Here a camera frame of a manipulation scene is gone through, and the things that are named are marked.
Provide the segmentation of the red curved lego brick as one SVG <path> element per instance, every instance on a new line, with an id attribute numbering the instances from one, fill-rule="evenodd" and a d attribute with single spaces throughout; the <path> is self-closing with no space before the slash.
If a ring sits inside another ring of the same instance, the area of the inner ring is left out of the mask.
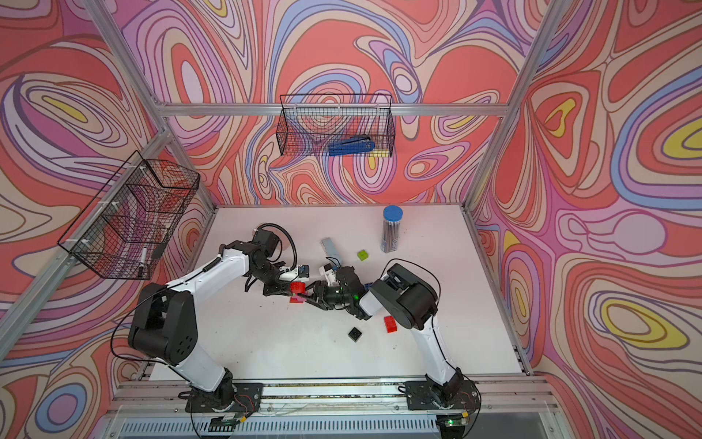
<path id="1" fill-rule="evenodd" d="M 306 285 L 303 282 L 290 283 L 290 291 L 292 294 L 303 294 L 306 291 Z"/>

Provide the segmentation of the black lego brick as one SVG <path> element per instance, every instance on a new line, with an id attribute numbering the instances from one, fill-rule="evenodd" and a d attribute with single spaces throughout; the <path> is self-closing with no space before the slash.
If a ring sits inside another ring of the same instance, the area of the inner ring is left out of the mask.
<path id="1" fill-rule="evenodd" d="M 353 327 L 351 329 L 351 331 L 349 331 L 348 336 L 352 341 L 358 342 L 358 340 L 362 336 L 362 332 L 359 329 L 357 329 L 356 327 Z"/>

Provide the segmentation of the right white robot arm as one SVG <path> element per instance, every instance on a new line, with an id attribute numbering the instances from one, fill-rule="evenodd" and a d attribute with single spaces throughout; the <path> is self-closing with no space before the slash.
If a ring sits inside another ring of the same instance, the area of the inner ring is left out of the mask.
<path id="1" fill-rule="evenodd" d="M 437 315 L 441 300 L 441 283 L 420 278 L 411 268 L 425 274 L 430 271 L 418 263 L 392 258 L 380 278 L 364 285 L 351 266 L 333 271 L 334 281 L 315 281 L 299 296 L 305 303 L 323 311 L 345 311 L 362 321 L 386 313 L 399 327 L 411 332 L 426 367 L 422 382 L 408 382 L 403 393 L 415 409 L 431 406 L 450 409 L 462 395 L 466 378 L 453 366 L 438 329 Z"/>

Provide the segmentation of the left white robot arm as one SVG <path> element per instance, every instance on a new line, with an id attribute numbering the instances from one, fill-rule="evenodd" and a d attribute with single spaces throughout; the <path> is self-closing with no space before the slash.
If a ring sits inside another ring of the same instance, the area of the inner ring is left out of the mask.
<path id="1" fill-rule="evenodd" d="M 286 294 L 290 283 L 268 259 L 266 248 L 253 241 L 223 244 L 219 254 L 190 274 L 165 285 L 151 283 L 140 293 L 128 345 L 188 381 L 188 410 L 228 412 L 237 404 L 238 389 L 229 369 L 213 360 L 199 342 L 197 308 L 236 279 L 261 281 L 267 293 Z"/>

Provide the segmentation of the blue and cream stapler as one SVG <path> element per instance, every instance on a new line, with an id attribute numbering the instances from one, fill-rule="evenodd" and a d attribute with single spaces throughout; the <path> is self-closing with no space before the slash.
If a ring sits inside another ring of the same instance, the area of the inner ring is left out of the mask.
<path id="1" fill-rule="evenodd" d="M 342 257 L 331 238 L 324 238 L 321 245 L 325 251 L 325 257 L 330 259 L 337 266 L 342 265 Z"/>

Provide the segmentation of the blue lid pencil tube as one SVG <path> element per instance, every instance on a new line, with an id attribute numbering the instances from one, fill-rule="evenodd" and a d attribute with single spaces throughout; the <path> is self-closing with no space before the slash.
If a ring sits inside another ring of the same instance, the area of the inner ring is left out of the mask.
<path id="1" fill-rule="evenodd" d="M 402 218 L 403 210 L 399 206 L 390 205 L 383 210 L 381 250 L 386 254 L 398 249 Z"/>

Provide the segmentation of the marker pen in basket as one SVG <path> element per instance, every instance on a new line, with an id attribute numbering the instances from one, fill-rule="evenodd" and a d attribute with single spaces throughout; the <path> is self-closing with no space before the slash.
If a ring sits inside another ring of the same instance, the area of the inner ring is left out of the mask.
<path id="1" fill-rule="evenodd" d="M 147 271 L 147 269 L 146 269 L 146 254 L 147 254 L 147 248 L 143 247 L 142 251 L 140 253 L 139 265 L 137 267 L 137 275 L 138 275 L 139 279 L 143 279 L 144 273 Z"/>

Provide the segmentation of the yellow item in basket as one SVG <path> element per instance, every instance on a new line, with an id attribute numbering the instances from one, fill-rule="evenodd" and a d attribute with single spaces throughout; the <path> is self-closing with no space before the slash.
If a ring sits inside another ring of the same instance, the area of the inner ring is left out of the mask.
<path id="1" fill-rule="evenodd" d="M 390 157 L 390 152 L 388 150 L 374 150 L 367 154 L 371 158 L 384 158 Z"/>

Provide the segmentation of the blue stapler in basket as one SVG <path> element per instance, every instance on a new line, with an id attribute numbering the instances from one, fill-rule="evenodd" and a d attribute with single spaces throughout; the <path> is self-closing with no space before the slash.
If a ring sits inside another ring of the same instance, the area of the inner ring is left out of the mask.
<path id="1" fill-rule="evenodd" d="M 330 143 L 327 151 L 329 157 L 340 157 L 369 153 L 375 148 L 376 144 L 370 136 L 358 135 Z"/>

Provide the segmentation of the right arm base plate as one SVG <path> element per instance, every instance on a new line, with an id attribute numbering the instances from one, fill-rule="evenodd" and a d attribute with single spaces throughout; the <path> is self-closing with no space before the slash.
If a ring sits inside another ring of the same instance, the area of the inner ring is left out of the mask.
<path id="1" fill-rule="evenodd" d="M 481 406 L 478 391 L 471 382 L 439 386 L 429 380 L 410 380 L 400 388 L 410 411 L 476 411 Z"/>

